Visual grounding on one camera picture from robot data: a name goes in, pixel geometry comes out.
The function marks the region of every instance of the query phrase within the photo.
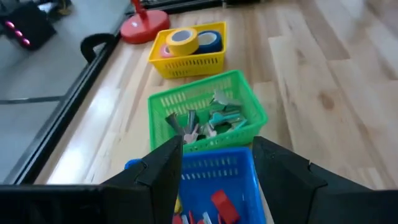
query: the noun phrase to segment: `red stand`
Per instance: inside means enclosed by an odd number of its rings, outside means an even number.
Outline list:
[[[131,0],[137,13],[126,20],[120,30],[123,40],[130,44],[143,44],[154,40],[159,31],[170,28],[170,19],[166,12],[146,11],[139,1]]]

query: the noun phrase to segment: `wooden floor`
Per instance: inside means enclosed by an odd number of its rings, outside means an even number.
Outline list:
[[[274,1],[171,16],[227,21],[226,70],[243,70],[269,115],[260,135],[372,189],[398,185],[398,5]],[[149,152],[152,43],[120,43],[37,183],[99,183]]]

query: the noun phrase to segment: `metal clip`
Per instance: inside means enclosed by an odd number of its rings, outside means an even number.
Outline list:
[[[213,129],[210,127],[210,124],[209,124],[209,123],[206,123],[206,130],[207,130],[207,135],[210,136],[210,137],[214,137],[214,136],[217,135],[217,131],[213,130]]]
[[[205,224],[212,224],[212,223],[211,223],[211,220],[210,220],[210,217],[209,217],[209,214],[207,214],[207,212],[205,212],[205,213],[203,214],[203,222],[204,222]]]
[[[182,215],[182,216],[181,216],[181,219],[182,219],[182,224],[189,224],[188,218],[187,218],[186,215]]]
[[[198,124],[199,118],[196,110],[189,110],[188,112],[188,125],[184,128],[185,133],[192,134],[195,126]]]
[[[193,129],[193,132],[191,134],[184,134],[184,141],[187,144],[193,143],[197,140],[198,135],[199,135],[197,133],[198,127],[199,127],[199,124],[195,125],[195,128]]]
[[[236,114],[236,113],[240,113],[240,112],[241,112],[241,110],[232,108],[231,110],[210,110],[209,114],[210,114],[210,116],[212,116],[215,113],[220,113],[223,116],[226,116],[226,115]]]
[[[211,128],[214,129],[214,127],[217,124],[224,123],[230,119],[238,118],[238,117],[240,117],[240,115],[241,115],[240,113],[236,113],[236,114],[230,114],[230,115],[223,116],[221,113],[215,112],[213,114],[213,117],[209,120],[209,124],[211,125]]]
[[[182,136],[185,134],[184,129],[178,124],[176,113],[168,115],[165,120],[174,129],[176,133]]]
[[[231,123],[232,127],[228,131],[234,131],[242,128],[248,122],[247,119],[242,120],[241,122]]]
[[[239,100],[228,98],[222,90],[214,91],[213,99],[210,101],[210,104],[213,102],[225,106],[242,106],[242,103]]]

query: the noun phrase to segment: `yellow tape roll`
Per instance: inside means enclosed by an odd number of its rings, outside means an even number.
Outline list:
[[[174,56],[186,56],[199,48],[198,32],[192,28],[173,31],[166,37],[166,44]]]

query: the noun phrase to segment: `black frame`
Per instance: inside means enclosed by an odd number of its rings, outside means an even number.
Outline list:
[[[220,6],[222,6],[221,0],[194,0],[151,9],[163,10],[167,14],[176,14]],[[119,43],[121,38],[119,28],[132,14],[134,14],[134,8],[129,4],[124,13],[121,14],[122,16],[114,29],[114,40],[106,43],[94,61],[86,65],[67,94],[62,97],[62,101],[50,115],[50,118],[37,133],[34,141],[6,177],[3,182],[4,184],[33,184],[35,182],[80,105],[83,103],[85,96]]]

